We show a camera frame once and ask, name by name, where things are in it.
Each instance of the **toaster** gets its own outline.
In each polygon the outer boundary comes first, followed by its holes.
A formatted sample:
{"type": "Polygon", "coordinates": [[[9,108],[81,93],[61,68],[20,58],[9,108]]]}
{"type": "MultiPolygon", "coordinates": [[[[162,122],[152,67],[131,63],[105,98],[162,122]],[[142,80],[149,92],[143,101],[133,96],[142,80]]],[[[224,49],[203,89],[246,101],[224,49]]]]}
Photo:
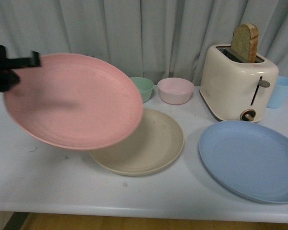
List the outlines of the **toaster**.
{"type": "Polygon", "coordinates": [[[219,120],[258,122],[277,77],[278,67],[261,55],[248,63],[230,45],[215,45],[207,51],[200,94],[219,120]]]}

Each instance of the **bowl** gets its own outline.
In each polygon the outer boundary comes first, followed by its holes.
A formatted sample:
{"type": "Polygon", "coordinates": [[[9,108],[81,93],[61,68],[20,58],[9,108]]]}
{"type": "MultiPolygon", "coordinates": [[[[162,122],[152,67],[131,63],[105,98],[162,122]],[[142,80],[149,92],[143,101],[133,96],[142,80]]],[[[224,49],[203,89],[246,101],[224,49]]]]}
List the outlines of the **bowl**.
{"type": "Polygon", "coordinates": [[[140,91],[143,103],[147,102],[152,95],[154,83],[151,80],[142,77],[132,77],[130,79],[140,91]]]}
{"type": "Polygon", "coordinates": [[[194,85],[183,78],[165,78],[158,83],[159,96],[168,104],[184,104],[189,101],[194,85]]]}

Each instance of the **plate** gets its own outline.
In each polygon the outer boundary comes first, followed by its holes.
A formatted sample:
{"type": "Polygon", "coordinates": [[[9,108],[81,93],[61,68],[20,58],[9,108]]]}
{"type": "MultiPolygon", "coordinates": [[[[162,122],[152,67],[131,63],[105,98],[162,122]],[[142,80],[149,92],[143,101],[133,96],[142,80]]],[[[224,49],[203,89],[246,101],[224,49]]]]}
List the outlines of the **plate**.
{"type": "Polygon", "coordinates": [[[128,138],[90,153],[98,164],[113,173],[141,176],[169,166],[183,144],[182,129],[173,118],[157,110],[144,109],[139,126],[128,138]]]}
{"type": "Polygon", "coordinates": [[[224,187],[261,203],[288,203],[288,138],[245,121],[222,121],[199,140],[207,170],[224,187]]]}
{"type": "Polygon", "coordinates": [[[118,143],[139,125],[141,95],[116,67],[79,54],[45,55],[41,62],[15,70],[21,83],[4,94],[7,111],[31,136],[91,150],[118,143]]]}

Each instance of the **pink bowl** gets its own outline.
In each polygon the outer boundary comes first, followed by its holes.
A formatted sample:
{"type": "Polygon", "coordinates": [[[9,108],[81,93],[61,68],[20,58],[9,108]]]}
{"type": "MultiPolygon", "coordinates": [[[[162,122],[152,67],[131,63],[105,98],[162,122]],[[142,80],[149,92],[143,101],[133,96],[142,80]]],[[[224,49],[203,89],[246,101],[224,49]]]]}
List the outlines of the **pink bowl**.
{"type": "Polygon", "coordinates": [[[184,104],[189,101],[194,85],[182,78],[165,78],[158,83],[159,96],[168,104],[184,104]]]}

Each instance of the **light blue cup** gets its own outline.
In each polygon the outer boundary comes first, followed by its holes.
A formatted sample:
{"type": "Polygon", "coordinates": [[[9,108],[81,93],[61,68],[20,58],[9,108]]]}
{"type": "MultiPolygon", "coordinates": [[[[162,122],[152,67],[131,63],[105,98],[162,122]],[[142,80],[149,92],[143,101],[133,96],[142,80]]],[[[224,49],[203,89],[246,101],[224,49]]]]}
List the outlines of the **light blue cup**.
{"type": "Polygon", "coordinates": [[[278,76],[275,87],[269,99],[268,108],[276,109],[286,100],[288,96],[288,78],[278,76]]]}

